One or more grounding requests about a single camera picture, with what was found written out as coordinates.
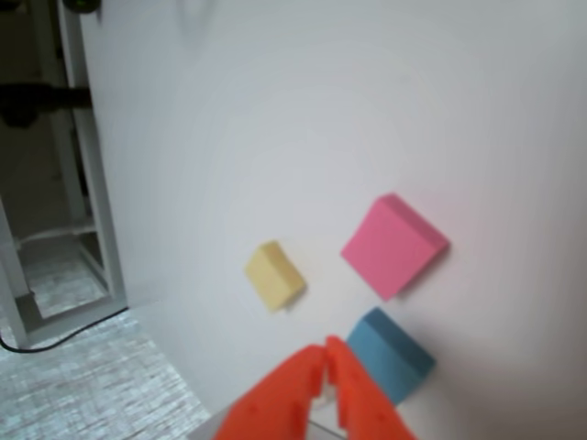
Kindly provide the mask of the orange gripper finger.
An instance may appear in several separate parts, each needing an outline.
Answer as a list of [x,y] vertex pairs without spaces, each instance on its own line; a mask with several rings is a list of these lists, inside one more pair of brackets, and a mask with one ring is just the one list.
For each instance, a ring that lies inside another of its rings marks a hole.
[[345,342],[329,336],[326,356],[327,381],[336,393],[338,426],[346,431],[349,439],[415,437]]
[[215,438],[304,439],[325,369],[322,346],[310,345],[291,355],[231,406]]

